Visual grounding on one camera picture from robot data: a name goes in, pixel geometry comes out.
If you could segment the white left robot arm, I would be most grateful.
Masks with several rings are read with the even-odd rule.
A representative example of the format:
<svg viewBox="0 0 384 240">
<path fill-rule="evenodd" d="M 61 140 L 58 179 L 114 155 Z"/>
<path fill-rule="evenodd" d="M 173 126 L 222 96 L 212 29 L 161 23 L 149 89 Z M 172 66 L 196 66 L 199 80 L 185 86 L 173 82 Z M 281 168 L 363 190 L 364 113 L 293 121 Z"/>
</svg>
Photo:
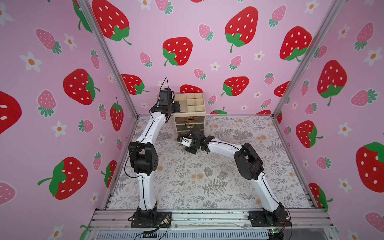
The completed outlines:
<svg viewBox="0 0 384 240">
<path fill-rule="evenodd" d="M 132 228 L 151 228 L 158 220 L 157 202 L 154 194 L 152 173 L 157 169 L 159 157 L 154 143 L 162 126 L 168 122 L 172 113 L 180 110 L 175 102 L 175 94 L 170 88 L 159 91 L 159 99 L 150 109 L 150 118 L 143 133 L 136 141 L 129 143 L 131 168 L 139 181 L 140 201 L 132 217 Z"/>
</svg>

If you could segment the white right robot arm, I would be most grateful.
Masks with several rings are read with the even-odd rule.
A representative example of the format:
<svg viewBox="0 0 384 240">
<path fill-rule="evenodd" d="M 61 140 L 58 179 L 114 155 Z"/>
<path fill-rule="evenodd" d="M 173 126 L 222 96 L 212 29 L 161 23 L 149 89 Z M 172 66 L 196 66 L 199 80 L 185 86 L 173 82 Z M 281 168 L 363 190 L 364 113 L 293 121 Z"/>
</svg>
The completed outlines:
<svg viewBox="0 0 384 240">
<path fill-rule="evenodd" d="M 291 227 L 289 211 L 277 201 L 264 173 L 263 161 L 251 144 L 235 145 L 205 136 L 199 129 L 192 129 L 187 136 L 177 141 L 186 151 L 196 154 L 198 150 L 207 154 L 216 153 L 234 159 L 240 175 L 250 181 L 262 201 L 261 211 L 250 211 L 248 219 L 253 227 Z"/>
</svg>

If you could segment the cream drawer organizer cabinet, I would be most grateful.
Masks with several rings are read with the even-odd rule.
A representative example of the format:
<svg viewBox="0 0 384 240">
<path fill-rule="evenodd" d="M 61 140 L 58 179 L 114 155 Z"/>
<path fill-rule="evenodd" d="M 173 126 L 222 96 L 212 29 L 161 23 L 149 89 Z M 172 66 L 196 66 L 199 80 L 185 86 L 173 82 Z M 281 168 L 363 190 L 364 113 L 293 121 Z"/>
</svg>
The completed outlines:
<svg viewBox="0 0 384 240">
<path fill-rule="evenodd" d="M 175 101 L 178 101 L 180 103 L 181 111 L 178 113 L 173 113 L 174 121 L 176 117 L 205 116 L 204 124 L 206 128 L 206 107 L 203 93 L 176 94 Z"/>
</svg>

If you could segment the aluminium corner post left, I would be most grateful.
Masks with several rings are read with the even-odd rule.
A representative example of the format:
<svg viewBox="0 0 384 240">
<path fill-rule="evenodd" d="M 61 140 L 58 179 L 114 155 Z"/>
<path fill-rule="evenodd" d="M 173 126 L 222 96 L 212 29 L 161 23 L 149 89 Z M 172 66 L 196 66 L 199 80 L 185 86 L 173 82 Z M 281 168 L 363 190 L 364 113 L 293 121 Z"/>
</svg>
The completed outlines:
<svg viewBox="0 0 384 240">
<path fill-rule="evenodd" d="M 104 55 L 104 58 L 106 59 L 106 62 L 108 64 L 108 67 L 110 68 L 111 70 L 111 73 L 114 77 L 114 79 L 116 80 L 116 83 L 134 117 L 135 120 L 137 120 L 139 118 L 139 114 L 130 98 L 130 94 L 126 88 L 126 85 L 124 83 L 124 80 L 121 76 L 121 73 L 119 72 L 118 68 L 117 68 L 117 65 L 113 59 L 113 56 L 111 54 L 111 51 L 109 49 L 109 47 L 107 46 L 106 44 L 106 41 L 104 40 L 104 35 L 102 34 L 101 30 L 99 29 L 99 25 L 97 23 L 97 20 L 95 18 L 95 15 L 92 11 L 92 7 L 91 7 L 91 4 L 88 2 L 88 1 L 85 1 L 85 0 L 80 0 L 79 1 L 79 4 L 82 8 L 82 11 L 83 11 L 83 14 L 86 18 L 86 21 L 88 22 L 92 32 L 93 32 L 93 35 L 95 36 L 96 38 L 96 41 Z"/>
</svg>

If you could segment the aluminium corner post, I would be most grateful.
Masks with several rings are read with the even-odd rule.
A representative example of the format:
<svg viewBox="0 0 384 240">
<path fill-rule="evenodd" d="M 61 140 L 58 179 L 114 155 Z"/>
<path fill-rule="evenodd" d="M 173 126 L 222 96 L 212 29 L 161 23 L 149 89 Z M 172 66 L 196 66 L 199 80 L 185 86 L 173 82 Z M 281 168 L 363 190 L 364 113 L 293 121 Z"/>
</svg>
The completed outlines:
<svg viewBox="0 0 384 240">
<path fill-rule="evenodd" d="M 295 70 L 294 74 L 292 75 L 290 79 L 290 83 L 286 89 L 286 91 L 283 94 L 283 97 L 281 98 L 279 104 L 277 105 L 274 113 L 272 114 L 272 119 L 276 120 L 278 113 L 283 109 L 288 97 L 290 94 L 294 91 L 296 85 L 298 84 L 298 81 L 306 71 L 306 68 L 308 64 L 311 62 L 313 55 L 316 51 L 316 49 L 320 46 L 324 38 L 326 37 L 328 31 L 330 30 L 332 24 L 336 20 L 338 14 L 342 10 L 343 6 L 345 4 L 345 1 L 342 0 L 336 0 L 332 1 L 327 13 L 325 14 L 325 17 L 321 24 L 319 25 L 316 34 L 313 37 L 313 40 L 309 46 L 309 49 L 305 53 L 303 59 L 299 63 L 297 69 Z"/>
<path fill-rule="evenodd" d="M 88 22 L 92 32 L 93 32 L 93 35 L 95 36 L 96 38 L 96 41 L 104 55 L 104 58 L 106 59 L 106 62 L 108 64 L 108 67 L 110 68 L 111 70 L 111 73 L 114 77 L 114 79 L 116 80 L 116 83 L 134 117 L 135 120 L 137 120 L 139 118 L 139 114 L 130 98 L 130 94 L 126 88 L 126 85 L 124 83 L 124 80 L 121 76 L 121 73 L 119 72 L 118 68 L 117 68 L 117 65 L 113 59 L 113 56 L 111 54 L 111 51 L 109 49 L 109 47 L 107 46 L 106 44 L 106 41 L 104 40 L 104 35 L 102 34 L 101 30 L 99 29 L 99 25 L 97 23 L 97 20 L 95 18 L 95 15 L 92 11 L 92 7 L 91 7 L 91 4 L 88 2 L 88 1 L 85 1 L 85 0 L 80 0 L 79 1 L 79 4 L 82 8 L 82 11 L 83 11 L 83 14 L 86 18 L 86 21 Z"/>
</svg>

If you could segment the aluminium corner post right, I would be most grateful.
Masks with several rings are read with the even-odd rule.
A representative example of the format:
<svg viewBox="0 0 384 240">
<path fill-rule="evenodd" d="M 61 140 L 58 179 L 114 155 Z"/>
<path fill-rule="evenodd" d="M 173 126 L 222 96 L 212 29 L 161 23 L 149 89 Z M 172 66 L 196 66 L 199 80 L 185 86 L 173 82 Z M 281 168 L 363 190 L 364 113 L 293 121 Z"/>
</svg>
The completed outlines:
<svg viewBox="0 0 384 240">
<path fill-rule="evenodd" d="M 319 25 L 316 34 L 313 37 L 313 40 L 309 46 L 309 49 L 305 53 L 303 59 L 299 63 L 297 69 L 295 70 L 294 74 L 292 75 L 290 79 L 290 83 L 286 89 L 286 91 L 283 94 L 283 97 L 281 98 L 279 104 L 277 105 L 274 113 L 272 114 L 272 119 L 276 120 L 278 113 L 283 109 L 288 97 L 290 94 L 294 91 L 296 85 L 298 84 L 298 81 L 306 71 L 306 68 L 308 64 L 311 62 L 313 55 L 316 51 L 316 49 L 320 46 L 324 38 L 326 37 L 328 31 L 330 30 L 332 24 L 336 20 L 338 14 L 342 10 L 343 6 L 345 4 L 345 1 L 342 0 L 336 0 L 332 1 L 327 13 L 325 14 L 325 17 L 321 24 Z"/>
</svg>

